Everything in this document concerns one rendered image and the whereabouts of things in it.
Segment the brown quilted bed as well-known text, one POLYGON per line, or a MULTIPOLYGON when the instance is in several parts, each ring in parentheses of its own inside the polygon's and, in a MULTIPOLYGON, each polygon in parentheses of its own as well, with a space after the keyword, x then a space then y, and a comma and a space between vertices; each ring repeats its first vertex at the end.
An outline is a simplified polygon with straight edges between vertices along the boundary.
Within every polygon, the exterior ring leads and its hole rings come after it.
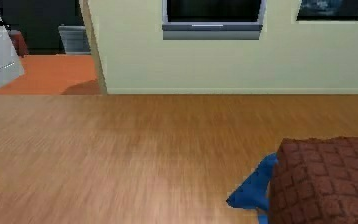
POLYGON ((284 139, 269 224, 358 224, 358 137, 284 139))

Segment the blue cloth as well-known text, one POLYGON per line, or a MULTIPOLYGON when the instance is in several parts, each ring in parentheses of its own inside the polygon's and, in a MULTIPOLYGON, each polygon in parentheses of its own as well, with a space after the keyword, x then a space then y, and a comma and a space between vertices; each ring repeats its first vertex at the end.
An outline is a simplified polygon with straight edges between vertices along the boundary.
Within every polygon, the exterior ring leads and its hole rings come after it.
POLYGON ((272 178, 273 168, 277 163, 275 153, 265 156, 254 171, 229 195, 226 203, 232 208, 259 209, 262 213, 257 214, 258 224, 269 224, 267 188, 272 178))

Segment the dark red box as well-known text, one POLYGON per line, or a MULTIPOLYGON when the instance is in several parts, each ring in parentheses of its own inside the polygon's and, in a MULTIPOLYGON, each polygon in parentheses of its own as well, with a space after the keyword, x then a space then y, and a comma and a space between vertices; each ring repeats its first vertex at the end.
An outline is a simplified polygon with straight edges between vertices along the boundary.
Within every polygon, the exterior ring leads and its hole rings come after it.
POLYGON ((16 50, 16 53, 20 57, 24 57, 29 54, 27 44, 22 33, 18 30, 11 30, 9 32, 9 36, 11 38, 12 44, 16 50))

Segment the dark framed wall picture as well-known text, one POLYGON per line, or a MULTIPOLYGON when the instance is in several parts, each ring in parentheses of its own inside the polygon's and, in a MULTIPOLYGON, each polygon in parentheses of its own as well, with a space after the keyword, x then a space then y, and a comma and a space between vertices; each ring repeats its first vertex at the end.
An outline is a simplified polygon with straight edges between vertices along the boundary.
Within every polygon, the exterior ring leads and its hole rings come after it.
POLYGON ((301 0, 297 21, 358 21, 358 0, 301 0))

